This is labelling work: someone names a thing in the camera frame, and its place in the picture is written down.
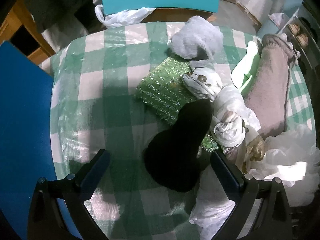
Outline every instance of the sparkly fabric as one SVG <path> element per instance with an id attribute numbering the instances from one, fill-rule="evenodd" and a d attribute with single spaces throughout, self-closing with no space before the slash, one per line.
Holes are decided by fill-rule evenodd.
<path id="1" fill-rule="evenodd" d="M 173 125 L 180 109 L 196 100 L 182 82 L 182 75 L 189 71 L 189 62 L 172 54 L 140 82 L 136 96 L 152 107 L 161 119 Z M 202 146 L 209 152 L 218 149 L 209 135 L 204 138 Z"/>

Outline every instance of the blue chair back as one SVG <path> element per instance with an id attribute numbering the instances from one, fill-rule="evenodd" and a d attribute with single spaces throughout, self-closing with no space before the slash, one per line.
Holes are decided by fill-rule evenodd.
<path id="1" fill-rule="evenodd" d="M 50 144 L 53 78 L 9 42 L 0 46 L 0 210 L 27 239 L 31 198 L 39 177 L 57 179 Z M 69 231 L 80 237 L 63 200 Z"/>

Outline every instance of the grey fabric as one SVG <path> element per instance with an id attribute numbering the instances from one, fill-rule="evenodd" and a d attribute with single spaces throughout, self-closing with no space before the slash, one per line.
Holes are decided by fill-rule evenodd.
<path id="1" fill-rule="evenodd" d="M 277 136 L 285 129 L 287 93 L 290 67 L 296 61 L 292 49 L 277 35 L 262 38 L 263 50 L 255 83 L 244 99 L 260 121 L 259 134 L 266 139 Z"/>
<path id="2" fill-rule="evenodd" d="M 190 60 L 189 66 L 191 69 L 196 69 L 200 67 L 207 67 L 207 68 L 214 69 L 212 59 Z"/>
<path id="3" fill-rule="evenodd" d="M 202 17 L 193 16 L 171 40 L 169 48 L 184 59 L 212 59 L 222 49 L 223 34 Z"/>

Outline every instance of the crumpled plastic bag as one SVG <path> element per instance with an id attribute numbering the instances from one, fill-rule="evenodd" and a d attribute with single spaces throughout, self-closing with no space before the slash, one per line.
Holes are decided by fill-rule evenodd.
<path id="1" fill-rule="evenodd" d="M 290 206 L 312 202 L 319 185 L 320 150 L 316 135 L 306 125 L 265 140 L 265 156 L 252 162 L 250 174 L 256 179 L 282 179 Z"/>
<path id="2" fill-rule="evenodd" d="M 222 87 L 220 76 L 207 67 L 196 68 L 182 76 L 186 88 L 198 99 L 212 102 L 213 117 L 210 132 L 221 146 L 233 148 L 242 143 L 245 125 L 260 129 L 255 113 L 244 105 L 239 90 L 233 85 Z"/>
<path id="3" fill-rule="evenodd" d="M 211 133 L 220 145 L 233 148 L 245 138 L 245 126 L 250 125 L 256 131 L 260 122 L 256 114 L 244 105 L 244 100 L 234 85 L 222 88 L 213 102 Z"/>
<path id="4" fill-rule="evenodd" d="M 229 200 L 217 175 L 209 165 L 200 176 L 196 205 L 189 222 L 201 227 L 200 240 L 210 240 L 223 225 L 236 203 Z"/>
<path id="5" fill-rule="evenodd" d="M 140 23 L 145 17 L 151 14 L 156 8 L 142 7 L 138 10 L 124 10 L 104 17 L 103 5 L 98 4 L 94 11 L 97 19 L 108 29 L 121 27 L 130 24 Z"/>
<path id="6" fill-rule="evenodd" d="M 73 14 L 66 14 L 57 23 L 41 33 L 54 52 L 60 51 L 71 41 L 88 34 L 88 30 Z"/>

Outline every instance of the metal bolt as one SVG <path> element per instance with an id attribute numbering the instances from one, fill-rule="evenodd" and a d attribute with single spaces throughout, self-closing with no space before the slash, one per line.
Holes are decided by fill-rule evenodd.
<path id="1" fill-rule="evenodd" d="M 42 184 L 45 182 L 45 177 L 41 177 L 38 179 L 38 183 Z"/>
<path id="2" fill-rule="evenodd" d="M 76 177 L 76 175 L 74 173 L 69 173 L 66 178 L 67 179 L 74 179 L 75 177 Z"/>
<path id="3" fill-rule="evenodd" d="M 244 175 L 244 177 L 245 177 L 246 179 L 248 179 L 248 180 L 250 180 L 250 179 L 253 178 L 253 176 L 252 176 L 251 174 L 249 174 L 249 173 L 246 173 L 246 174 Z"/>
<path id="4" fill-rule="evenodd" d="M 278 184 L 280 184 L 280 183 L 281 183 L 281 179 L 278 178 L 278 177 L 275 177 L 275 182 L 278 183 Z"/>

